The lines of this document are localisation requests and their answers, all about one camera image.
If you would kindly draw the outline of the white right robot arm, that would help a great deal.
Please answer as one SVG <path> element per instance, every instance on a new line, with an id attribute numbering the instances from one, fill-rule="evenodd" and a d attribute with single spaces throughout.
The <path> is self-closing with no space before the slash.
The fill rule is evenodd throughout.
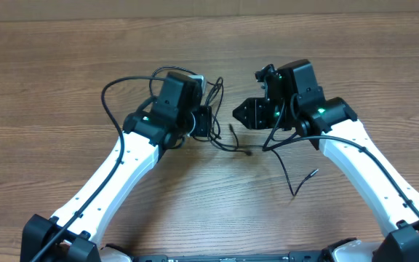
<path id="1" fill-rule="evenodd" d="M 344 99 L 326 99 L 311 63 L 297 60 L 255 72 L 265 91 L 247 98 L 233 116 L 250 130 L 292 130 L 288 139 L 263 151 L 307 140 L 349 179 L 371 209 L 382 242 L 340 240 L 317 251 L 289 253 L 289 261 L 419 261 L 419 192 L 372 142 L 356 112 Z"/>

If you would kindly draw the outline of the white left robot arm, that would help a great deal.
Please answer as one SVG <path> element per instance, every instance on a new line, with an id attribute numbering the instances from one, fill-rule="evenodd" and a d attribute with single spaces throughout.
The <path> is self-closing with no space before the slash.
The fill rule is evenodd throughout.
<path id="1" fill-rule="evenodd" d="M 23 228 L 21 261 L 132 261 L 119 247 L 102 247 L 105 230 L 140 179 L 165 151 L 206 131 L 211 113 L 201 105 L 207 81 L 195 73 L 169 72 L 130 113 L 108 157 L 85 185 L 50 218 L 33 215 Z"/>

